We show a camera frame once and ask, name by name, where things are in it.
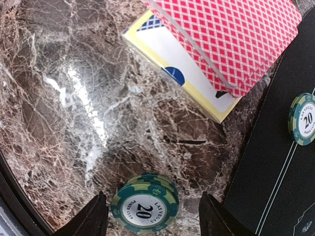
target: black mat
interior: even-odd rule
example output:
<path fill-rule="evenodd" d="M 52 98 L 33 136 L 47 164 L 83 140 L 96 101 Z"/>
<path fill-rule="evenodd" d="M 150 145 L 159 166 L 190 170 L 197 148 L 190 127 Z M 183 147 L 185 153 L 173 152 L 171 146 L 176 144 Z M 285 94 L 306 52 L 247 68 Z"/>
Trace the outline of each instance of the black mat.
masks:
<path fill-rule="evenodd" d="M 315 9 L 299 25 L 272 80 L 224 206 L 261 236 L 315 235 L 315 143 L 293 143 L 293 99 L 315 89 Z"/>

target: marble surface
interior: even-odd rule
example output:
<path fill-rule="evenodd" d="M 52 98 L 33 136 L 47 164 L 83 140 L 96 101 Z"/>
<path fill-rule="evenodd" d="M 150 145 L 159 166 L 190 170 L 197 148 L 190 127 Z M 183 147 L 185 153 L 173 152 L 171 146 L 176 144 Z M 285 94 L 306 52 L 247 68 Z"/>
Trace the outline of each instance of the marble surface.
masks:
<path fill-rule="evenodd" d="M 295 4 L 305 13 L 314 0 Z M 180 193 L 160 235 L 198 235 L 202 191 L 224 199 L 273 71 L 218 125 L 122 40 L 145 10 L 138 0 L 0 0 L 0 149 L 54 229 L 144 172 Z M 110 218 L 107 235 L 134 234 Z"/>

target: white chip center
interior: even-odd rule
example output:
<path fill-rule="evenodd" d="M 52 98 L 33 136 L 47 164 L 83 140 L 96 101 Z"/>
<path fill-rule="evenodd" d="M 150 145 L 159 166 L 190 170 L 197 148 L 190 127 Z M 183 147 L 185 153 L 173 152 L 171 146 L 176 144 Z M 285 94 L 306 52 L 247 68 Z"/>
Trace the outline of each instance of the white chip center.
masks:
<path fill-rule="evenodd" d="M 156 197 L 146 194 L 128 198 L 122 208 L 124 217 L 136 226 L 153 226 L 166 215 L 165 205 Z"/>
<path fill-rule="evenodd" d="M 299 117 L 299 131 L 304 138 L 312 135 L 315 131 L 315 106 L 306 104 Z"/>

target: white line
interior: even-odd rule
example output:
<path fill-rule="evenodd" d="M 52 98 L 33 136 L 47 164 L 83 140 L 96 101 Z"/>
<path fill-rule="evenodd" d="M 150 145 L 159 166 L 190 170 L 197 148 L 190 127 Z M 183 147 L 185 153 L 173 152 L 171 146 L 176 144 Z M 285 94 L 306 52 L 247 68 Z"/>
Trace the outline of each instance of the white line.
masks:
<path fill-rule="evenodd" d="M 287 156 L 286 156 L 285 162 L 284 162 L 284 164 L 283 164 L 283 166 L 282 166 L 282 169 L 281 169 L 281 171 L 280 171 L 280 174 L 279 174 L 279 176 L 278 176 L 277 182 L 276 182 L 276 184 L 275 184 L 275 186 L 274 186 L 274 189 L 273 189 L 272 192 L 271 192 L 271 195 L 270 195 L 270 197 L 269 197 L 269 200 L 268 200 L 268 202 L 267 202 L 267 205 L 266 205 L 266 207 L 265 207 L 265 210 L 264 210 L 264 212 L 263 212 L 263 214 L 262 214 L 262 216 L 261 216 L 261 218 L 260 218 L 260 221 L 259 221 L 259 224 L 258 224 L 258 226 L 257 226 L 257 229 L 256 229 L 255 234 L 257 234 L 257 232 L 258 232 L 258 230 L 259 230 L 259 228 L 260 228 L 260 223 L 261 223 L 262 219 L 263 219 L 264 216 L 265 216 L 266 209 L 267 209 L 267 207 L 268 207 L 268 205 L 269 205 L 269 202 L 270 202 L 270 200 L 271 200 L 271 198 L 272 198 L 272 196 L 273 196 L 273 194 L 274 194 L 274 192 L 275 192 L 276 186 L 278 185 L 278 182 L 279 182 L 280 177 L 281 177 L 281 175 L 282 175 L 282 172 L 283 172 L 283 170 L 284 170 L 285 164 L 286 164 L 286 162 L 287 162 L 287 160 L 288 160 L 288 158 L 289 158 L 289 156 L 290 156 L 290 153 L 291 153 L 291 150 L 292 150 L 292 147 L 293 147 L 293 144 L 294 144 L 294 143 L 295 143 L 295 142 L 293 141 L 293 142 L 292 142 L 292 145 L 291 145 L 291 148 L 290 148 L 290 151 L 289 151 L 289 153 L 288 153 Z"/>
<path fill-rule="evenodd" d="M 293 153 L 292 153 L 292 155 L 291 155 L 291 158 L 290 158 L 290 160 L 289 160 L 289 163 L 288 163 L 287 166 L 286 166 L 286 169 L 285 169 L 285 172 L 284 172 L 284 174 L 283 174 L 283 176 L 282 176 L 282 179 L 281 179 L 281 181 L 280 181 L 280 184 L 279 184 L 279 186 L 278 186 L 278 188 L 277 188 L 277 191 L 276 191 L 276 193 L 275 193 L 275 195 L 274 195 L 274 197 L 273 197 L 273 199 L 272 199 L 272 202 L 271 202 L 271 204 L 270 204 L 270 206 L 269 206 L 269 209 L 268 209 L 268 211 L 267 211 L 266 217 L 265 217 L 264 221 L 262 222 L 261 229 L 260 229 L 260 231 L 259 231 L 259 233 L 258 233 L 258 236 L 260 236 L 260 234 L 261 234 L 262 228 L 263 228 L 263 226 L 264 226 L 264 224 L 265 224 L 265 221 L 266 221 L 266 219 L 267 219 L 267 216 L 268 216 L 268 214 L 269 214 L 269 211 L 270 211 L 270 209 L 271 209 L 271 207 L 272 207 L 272 204 L 274 203 L 274 200 L 275 200 L 275 198 L 276 198 L 276 196 L 277 196 L 277 194 L 278 194 L 278 191 L 279 191 L 280 186 L 281 186 L 281 184 L 282 184 L 282 181 L 283 181 L 283 179 L 284 179 L 284 177 L 285 177 L 285 174 L 286 174 L 286 172 L 287 172 L 287 170 L 288 170 L 288 168 L 289 168 L 289 166 L 290 166 L 290 163 L 291 163 L 292 158 L 293 158 L 293 156 L 294 156 L 294 153 L 295 153 L 295 150 L 296 150 L 297 145 L 298 145 L 298 144 L 296 143 L 296 144 L 295 144 L 295 148 L 294 148 L 294 150 L 293 150 Z"/>

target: blue checkered pattern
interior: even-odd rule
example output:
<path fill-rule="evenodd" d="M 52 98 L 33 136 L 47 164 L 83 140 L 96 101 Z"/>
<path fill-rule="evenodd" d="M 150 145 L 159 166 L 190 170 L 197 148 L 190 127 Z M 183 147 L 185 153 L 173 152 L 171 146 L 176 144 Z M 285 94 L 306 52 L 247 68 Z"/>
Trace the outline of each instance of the blue checkered pattern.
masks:
<path fill-rule="evenodd" d="M 137 31 L 154 29 L 163 26 L 163 23 L 155 15 L 153 15 Z"/>

